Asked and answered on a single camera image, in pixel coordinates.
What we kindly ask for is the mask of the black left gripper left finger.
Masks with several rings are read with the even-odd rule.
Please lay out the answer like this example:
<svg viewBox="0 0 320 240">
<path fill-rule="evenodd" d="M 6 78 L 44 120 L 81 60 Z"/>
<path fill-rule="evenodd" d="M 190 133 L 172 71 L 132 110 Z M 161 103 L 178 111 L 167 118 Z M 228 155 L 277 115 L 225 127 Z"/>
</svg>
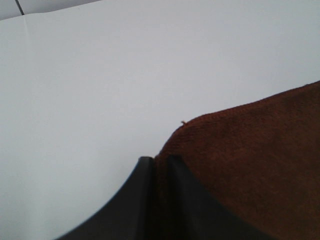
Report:
<svg viewBox="0 0 320 240">
<path fill-rule="evenodd" d="M 154 159 L 138 159 L 118 192 L 94 215 L 60 240 L 144 240 Z"/>
</svg>

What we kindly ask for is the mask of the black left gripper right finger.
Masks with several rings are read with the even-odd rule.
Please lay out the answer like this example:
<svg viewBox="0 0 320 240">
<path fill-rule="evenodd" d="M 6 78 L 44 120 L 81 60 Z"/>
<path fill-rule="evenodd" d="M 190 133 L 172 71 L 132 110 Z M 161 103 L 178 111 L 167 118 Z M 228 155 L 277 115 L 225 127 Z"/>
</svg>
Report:
<svg viewBox="0 0 320 240">
<path fill-rule="evenodd" d="M 227 210 L 178 155 L 155 157 L 152 239 L 272 240 Z"/>
</svg>

